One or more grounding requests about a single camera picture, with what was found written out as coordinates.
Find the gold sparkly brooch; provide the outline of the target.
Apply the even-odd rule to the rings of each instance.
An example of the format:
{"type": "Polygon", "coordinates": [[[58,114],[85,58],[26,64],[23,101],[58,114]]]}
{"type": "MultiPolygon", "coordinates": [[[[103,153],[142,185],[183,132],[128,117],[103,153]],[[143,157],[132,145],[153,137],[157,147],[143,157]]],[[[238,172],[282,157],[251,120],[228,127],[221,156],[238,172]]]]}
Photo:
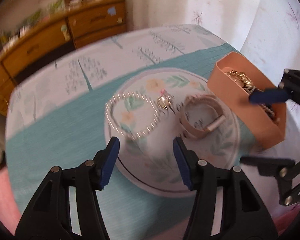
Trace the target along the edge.
{"type": "Polygon", "coordinates": [[[256,86],[252,80],[245,74],[245,72],[238,72],[236,70],[230,70],[226,72],[226,75],[232,78],[237,84],[239,84],[248,94],[251,94],[256,86]]]}

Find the pink strap smart watch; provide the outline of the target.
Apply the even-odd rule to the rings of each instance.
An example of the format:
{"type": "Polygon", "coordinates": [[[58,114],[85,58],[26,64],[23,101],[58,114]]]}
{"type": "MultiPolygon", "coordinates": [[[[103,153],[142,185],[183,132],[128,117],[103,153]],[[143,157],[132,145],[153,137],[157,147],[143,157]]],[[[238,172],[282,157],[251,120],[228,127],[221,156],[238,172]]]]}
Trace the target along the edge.
{"type": "Polygon", "coordinates": [[[203,139],[226,121],[223,107],[213,95],[188,95],[180,109],[182,136],[203,139]]]}

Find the pink plastic tray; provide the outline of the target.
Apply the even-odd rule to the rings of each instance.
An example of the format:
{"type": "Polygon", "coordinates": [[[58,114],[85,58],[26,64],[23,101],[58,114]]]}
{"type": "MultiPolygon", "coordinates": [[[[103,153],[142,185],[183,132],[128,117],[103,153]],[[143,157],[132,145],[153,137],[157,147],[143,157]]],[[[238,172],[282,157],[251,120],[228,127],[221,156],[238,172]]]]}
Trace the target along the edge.
{"type": "Polygon", "coordinates": [[[287,107],[285,103],[275,103],[272,108],[276,121],[266,114],[259,105],[249,103],[248,93],[226,72],[244,72],[258,89],[275,86],[247,58],[237,52],[230,52],[215,63],[207,86],[221,99],[249,128],[263,149],[269,149],[285,139],[287,107]]]}

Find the white floral curtain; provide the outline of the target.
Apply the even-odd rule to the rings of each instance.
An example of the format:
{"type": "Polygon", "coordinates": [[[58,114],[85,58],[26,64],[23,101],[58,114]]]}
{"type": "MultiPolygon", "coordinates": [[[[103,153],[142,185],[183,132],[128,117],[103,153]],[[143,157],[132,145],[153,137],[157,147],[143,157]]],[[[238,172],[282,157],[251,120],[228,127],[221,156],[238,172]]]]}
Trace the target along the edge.
{"type": "Polygon", "coordinates": [[[132,30],[196,24],[219,36],[278,83],[300,70],[298,0],[127,0],[132,30]]]}

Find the pearl rhinestone brooch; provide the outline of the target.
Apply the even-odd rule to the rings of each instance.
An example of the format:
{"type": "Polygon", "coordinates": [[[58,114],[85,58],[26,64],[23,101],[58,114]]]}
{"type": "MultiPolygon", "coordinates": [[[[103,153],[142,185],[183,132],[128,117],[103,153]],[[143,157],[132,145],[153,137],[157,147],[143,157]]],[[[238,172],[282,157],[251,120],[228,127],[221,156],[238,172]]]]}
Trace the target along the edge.
{"type": "Polygon", "coordinates": [[[165,89],[160,91],[160,95],[157,98],[157,106],[164,110],[172,110],[173,109],[174,97],[169,94],[165,89]]]}

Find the wooden dresser with drawers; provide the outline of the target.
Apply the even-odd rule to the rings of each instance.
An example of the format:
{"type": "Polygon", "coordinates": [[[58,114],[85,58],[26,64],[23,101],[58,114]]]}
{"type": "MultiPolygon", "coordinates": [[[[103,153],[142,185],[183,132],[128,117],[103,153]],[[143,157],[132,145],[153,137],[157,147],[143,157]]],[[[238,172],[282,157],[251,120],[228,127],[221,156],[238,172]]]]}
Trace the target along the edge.
{"type": "Polygon", "coordinates": [[[126,0],[100,0],[38,23],[0,55],[0,114],[6,116],[17,77],[63,55],[126,32],[126,0]]]}

